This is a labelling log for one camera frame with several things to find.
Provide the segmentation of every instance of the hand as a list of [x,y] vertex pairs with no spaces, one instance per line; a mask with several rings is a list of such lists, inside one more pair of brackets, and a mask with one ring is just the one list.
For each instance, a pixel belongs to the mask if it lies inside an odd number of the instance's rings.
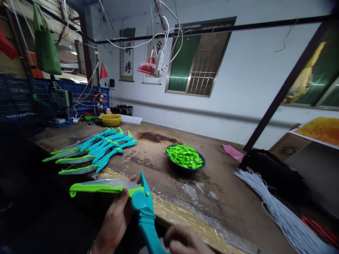
[[193,229],[183,226],[170,227],[163,239],[171,254],[214,254]]
[[[134,175],[129,180],[140,184],[140,176]],[[134,213],[130,204],[126,205],[128,198],[128,190],[123,188],[120,198],[113,200],[92,246],[92,254],[112,254],[118,247]]]

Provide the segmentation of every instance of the window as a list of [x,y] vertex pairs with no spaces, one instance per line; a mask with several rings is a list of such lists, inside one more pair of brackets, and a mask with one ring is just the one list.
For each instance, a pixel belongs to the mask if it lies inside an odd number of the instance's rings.
[[326,42],[314,64],[304,94],[291,104],[295,107],[339,110],[339,29],[328,26],[322,40]]
[[[185,32],[232,26],[234,22],[235,18],[228,18],[184,24],[182,28]],[[181,50],[168,69],[165,92],[210,97],[230,35],[230,32],[220,32],[184,36]],[[171,58],[180,44],[181,38],[178,38],[175,47],[172,45]]]

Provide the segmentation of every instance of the yellow poster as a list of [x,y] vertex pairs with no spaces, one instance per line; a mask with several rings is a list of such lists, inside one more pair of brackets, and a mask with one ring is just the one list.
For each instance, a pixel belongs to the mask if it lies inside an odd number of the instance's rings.
[[338,118],[318,117],[290,133],[339,149]]

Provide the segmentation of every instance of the red lamp shade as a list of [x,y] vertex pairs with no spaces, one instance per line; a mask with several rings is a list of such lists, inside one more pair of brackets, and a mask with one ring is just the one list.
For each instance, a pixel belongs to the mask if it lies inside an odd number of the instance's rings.
[[148,62],[147,63],[141,63],[137,69],[137,71],[142,72],[142,73],[146,73],[149,75],[154,75],[155,72],[155,57],[149,57]]

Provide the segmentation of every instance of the black bowl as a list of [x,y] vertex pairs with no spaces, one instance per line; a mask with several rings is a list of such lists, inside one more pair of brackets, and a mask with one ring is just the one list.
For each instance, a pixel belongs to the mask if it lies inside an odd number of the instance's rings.
[[[174,144],[174,145],[170,145],[168,146],[166,149],[168,149],[169,147],[171,146],[176,146],[176,145],[180,145],[180,144]],[[171,158],[168,156],[167,154],[167,150],[165,150],[166,152],[166,155],[167,155],[167,162],[170,166],[170,168],[175,172],[177,173],[178,175],[182,175],[182,176],[192,176],[194,175],[195,173],[197,173],[199,170],[203,169],[206,165],[206,161],[205,161],[205,158],[198,152],[196,151],[200,158],[203,160],[204,164],[202,165],[201,168],[198,168],[198,169],[188,169],[188,168],[184,168],[178,164],[176,164],[174,161],[171,160]]]

